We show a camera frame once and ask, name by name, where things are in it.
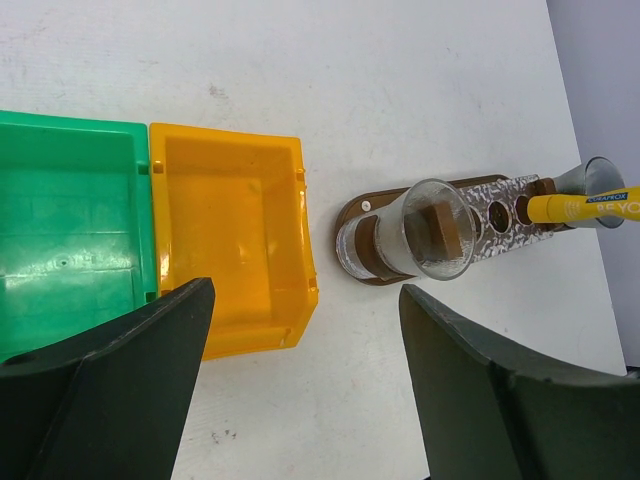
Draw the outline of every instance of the table surface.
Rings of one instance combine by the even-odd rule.
[[[578,164],[544,0],[8,0],[0,59],[8,110],[302,140],[320,303],[297,348],[202,365],[174,479],[424,478],[400,285],[343,273],[333,222],[367,191]],[[624,373],[594,231],[415,283]]]

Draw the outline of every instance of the stain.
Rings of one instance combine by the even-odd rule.
[[[218,98],[220,100],[228,100],[229,97],[227,93],[224,91],[224,88],[216,87],[213,83],[209,85],[209,95],[213,98]]]

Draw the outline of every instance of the plastic container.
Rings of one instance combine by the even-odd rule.
[[[204,359],[294,347],[318,303],[297,138],[152,124],[160,290],[211,277]]]
[[[147,139],[0,112],[0,361],[156,297]]]

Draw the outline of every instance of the black object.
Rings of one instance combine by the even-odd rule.
[[[0,479],[168,479],[209,331],[210,279],[0,366]]]
[[[638,380],[537,353],[415,286],[400,321],[435,480],[640,478]]]

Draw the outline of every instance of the round hole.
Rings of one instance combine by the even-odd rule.
[[[500,202],[493,202],[489,205],[489,223],[496,232],[506,232],[509,229],[509,225],[511,225],[507,207]]]
[[[484,227],[482,226],[482,221],[480,220],[480,214],[475,208],[472,208],[471,216],[473,217],[473,223],[476,226],[476,240],[480,240],[482,234],[484,233]]]
[[[527,207],[529,206],[529,199],[527,197],[518,197],[514,207],[516,208],[516,217],[518,221],[523,225],[531,225],[531,219],[527,213]]]
[[[2,362],[2,365],[21,365],[23,363],[31,362],[36,359],[36,356],[33,353],[23,353],[21,355],[16,355],[15,357],[11,357]]]

